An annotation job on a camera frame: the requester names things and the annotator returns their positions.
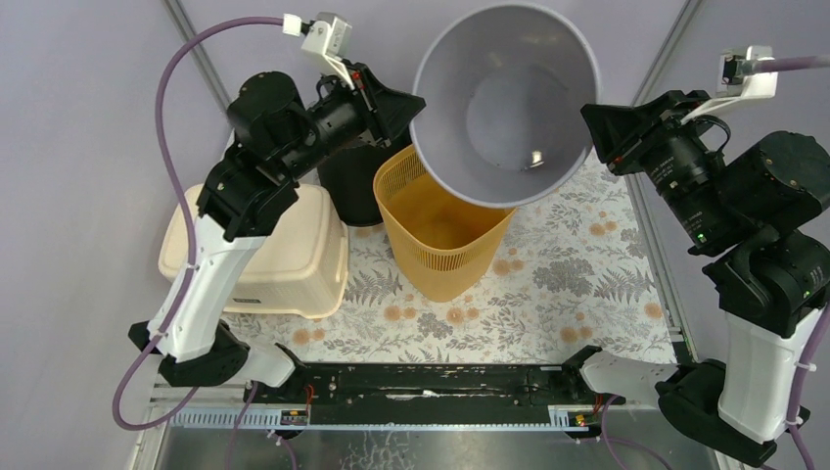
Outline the black round bucket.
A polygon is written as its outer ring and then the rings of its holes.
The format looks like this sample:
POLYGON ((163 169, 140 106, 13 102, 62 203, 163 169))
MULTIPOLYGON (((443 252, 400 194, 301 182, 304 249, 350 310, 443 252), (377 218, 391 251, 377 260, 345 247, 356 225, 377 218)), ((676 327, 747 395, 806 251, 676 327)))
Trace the black round bucket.
POLYGON ((320 184, 329 192, 341 221, 353 227, 382 222, 373 192, 375 174, 410 143, 409 138, 404 138, 388 148, 352 146, 342 149, 317 168, 320 184))

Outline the grey plastic bin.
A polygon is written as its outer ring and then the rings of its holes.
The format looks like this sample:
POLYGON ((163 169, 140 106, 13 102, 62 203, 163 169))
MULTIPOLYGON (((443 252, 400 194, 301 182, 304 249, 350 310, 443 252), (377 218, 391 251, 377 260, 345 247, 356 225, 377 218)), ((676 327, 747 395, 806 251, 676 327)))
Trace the grey plastic bin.
POLYGON ((544 198, 592 148, 580 108, 601 92, 597 61, 576 26, 538 5, 478 9, 431 45, 414 80, 425 109, 410 125, 431 177, 494 209, 544 198))

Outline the yellow wastebasket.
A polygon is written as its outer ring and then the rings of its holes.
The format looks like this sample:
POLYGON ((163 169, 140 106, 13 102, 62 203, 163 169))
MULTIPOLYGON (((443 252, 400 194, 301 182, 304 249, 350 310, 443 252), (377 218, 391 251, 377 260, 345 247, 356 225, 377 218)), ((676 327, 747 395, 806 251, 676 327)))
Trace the yellow wastebasket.
POLYGON ((373 191, 398 268, 438 303, 484 276, 516 212, 455 197, 433 179, 413 145, 380 166, 373 191))

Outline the cream plastic basket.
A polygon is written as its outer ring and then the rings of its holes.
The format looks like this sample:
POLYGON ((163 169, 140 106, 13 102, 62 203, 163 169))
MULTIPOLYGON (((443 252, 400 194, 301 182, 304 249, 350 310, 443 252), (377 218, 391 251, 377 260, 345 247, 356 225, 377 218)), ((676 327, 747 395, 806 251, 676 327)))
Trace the cream plastic basket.
POLYGON ((324 318, 346 289, 348 233, 329 192, 302 184, 299 200, 243 271, 225 311, 324 318))

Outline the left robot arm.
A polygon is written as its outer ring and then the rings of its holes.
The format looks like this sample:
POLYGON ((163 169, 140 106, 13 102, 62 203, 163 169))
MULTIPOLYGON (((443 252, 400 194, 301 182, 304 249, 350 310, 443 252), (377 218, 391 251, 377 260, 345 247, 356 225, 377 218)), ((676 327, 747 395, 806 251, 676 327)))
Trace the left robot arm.
POLYGON ((300 180, 354 141, 387 147, 425 109, 417 95, 384 85, 362 64, 320 78, 306 107, 280 71, 249 78, 229 105, 232 145, 209 172, 196 215, 186 215, 186 259, 157 315, 129 330, 143 354, 161 356, 173 387, 214 387, 232 379, 264 385, 281 402, 297 399, 299 360, 283 347, 254 347, 222 320, 244 268, 299 199, 300 180))

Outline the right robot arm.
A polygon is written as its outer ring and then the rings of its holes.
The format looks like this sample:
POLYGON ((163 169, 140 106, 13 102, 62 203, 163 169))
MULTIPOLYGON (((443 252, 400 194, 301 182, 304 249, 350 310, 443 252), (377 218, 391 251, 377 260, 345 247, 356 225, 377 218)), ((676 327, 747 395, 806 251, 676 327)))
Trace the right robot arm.
POLYGON ((580 112, 599 161, 615 175, 646 175, 690 254, 710 259, 727 360, 661 365, 586 347, 561 388, 576 403, 603 394, 656 407, 685 437, 759 468, 809 417, 800 389, 829 325, 829 251, 801 228, 829 207, 829 155, 811 136, 778 130, 727 163, 701 139, 723 127, 709 102, 672 90, 580 112))

